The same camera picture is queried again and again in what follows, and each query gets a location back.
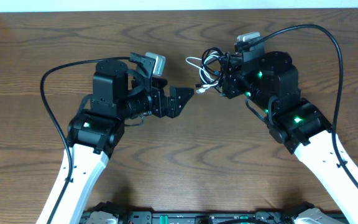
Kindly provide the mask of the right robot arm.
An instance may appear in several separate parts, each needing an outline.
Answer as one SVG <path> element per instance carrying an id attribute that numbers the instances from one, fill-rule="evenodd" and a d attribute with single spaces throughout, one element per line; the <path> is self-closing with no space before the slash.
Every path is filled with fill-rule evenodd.
<path id="1" fill-rule="evenodd" d="M 349 223 L 358 223 L 358 167 L 334 126 L 317 106 L 301 97 L 298 69 L 286 52 L 244 52 L 220 60 L 222 91 L 245 94 L 265 111 L 259 116 L 276 142 L 321 182 Z"/>

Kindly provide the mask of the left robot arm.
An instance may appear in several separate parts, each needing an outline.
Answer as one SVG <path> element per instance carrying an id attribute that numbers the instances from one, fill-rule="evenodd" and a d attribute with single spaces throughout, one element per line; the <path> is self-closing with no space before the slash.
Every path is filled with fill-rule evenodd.
<path id="1" fill-rule="evenodd" d="M 176 118 L 194 94 L 192 88 L 170 87 L 155 77 L 154 58 L 132 55 L 94 60 L 93 92 L 86 95 L 64 134 L 45 97 L 47 71 L 40 94 L 64 145 L 62 164 L 38 223 L 79 223 L 90 193 L 121 140 L 126 120 L 154 115 Z"/>

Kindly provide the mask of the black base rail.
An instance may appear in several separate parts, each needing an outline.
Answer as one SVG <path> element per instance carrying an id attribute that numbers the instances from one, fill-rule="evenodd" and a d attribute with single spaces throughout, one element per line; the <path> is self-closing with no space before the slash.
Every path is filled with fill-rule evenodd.
<path id="1" fill-rule="evenodd" d="M 83 212 L 80 223 L 164 224 L 164 223 L 348 223 L 341 213 L 323 213 L 313 204 L 303 202 L 288 210 L 245 212 L 157 212 L 151 208 L 125 207 L 101 202 Z"/>

